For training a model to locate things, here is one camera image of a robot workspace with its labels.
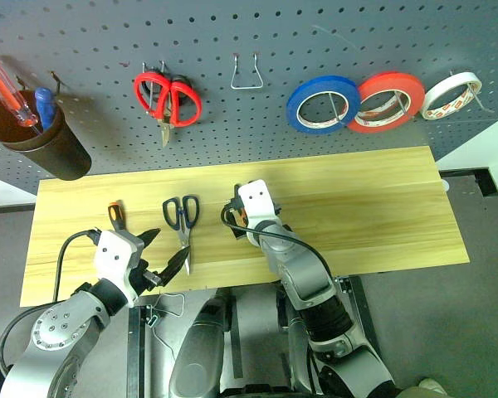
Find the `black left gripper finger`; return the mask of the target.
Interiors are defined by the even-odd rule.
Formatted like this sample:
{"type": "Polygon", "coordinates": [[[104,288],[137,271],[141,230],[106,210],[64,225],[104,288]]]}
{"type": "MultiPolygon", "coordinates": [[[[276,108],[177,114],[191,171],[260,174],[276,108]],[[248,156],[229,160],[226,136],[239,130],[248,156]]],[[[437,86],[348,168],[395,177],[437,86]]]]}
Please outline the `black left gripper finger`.
{"type": "Polygon", "coordinates": [[[159,274],[159,286],[166,286],[170,280],[184,267],[188,258],[190,247],[186,246],[173,255],[167,263],[165,269],[159,274]]]}
{"type": "Polygon", "coordinates": [[[137,240],[138,240],[137,246],[141,250],[147,248],[159,233],[160,233],[159,228],[153,228],[142,232],[141,234],[137,235],[137,240]]]}

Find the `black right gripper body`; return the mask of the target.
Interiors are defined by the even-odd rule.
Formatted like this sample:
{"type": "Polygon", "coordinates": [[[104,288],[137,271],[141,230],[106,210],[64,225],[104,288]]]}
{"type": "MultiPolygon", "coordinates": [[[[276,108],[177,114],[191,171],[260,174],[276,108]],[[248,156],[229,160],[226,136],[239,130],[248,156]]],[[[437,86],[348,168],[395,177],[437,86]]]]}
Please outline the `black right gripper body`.
{"type": "Polygon", "coordinates": [[[233,188],[234,197],[231,198],[225,206],[227,211],[243,212],[244,204],[243,204],[243,200],[239,194],[239,189],[241,186],[242,186],[241,184],[234,185],[234,188],[233,188]]]}

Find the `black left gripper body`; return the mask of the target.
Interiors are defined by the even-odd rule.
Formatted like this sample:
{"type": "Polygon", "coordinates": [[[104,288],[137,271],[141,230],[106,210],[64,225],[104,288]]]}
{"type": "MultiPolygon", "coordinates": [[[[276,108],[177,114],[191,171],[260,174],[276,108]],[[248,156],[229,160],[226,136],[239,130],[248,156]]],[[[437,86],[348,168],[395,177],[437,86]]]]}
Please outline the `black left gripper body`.
{"type": "Polygon", "coordinates": [[[138,296],[145,290],[150,291],[155,287],[155,285],[145,276],[145,273],[148,272],[148,266],[149,263],[139,256],[139,263],[133,266],[129,272],[129,282],[138,296]]]}

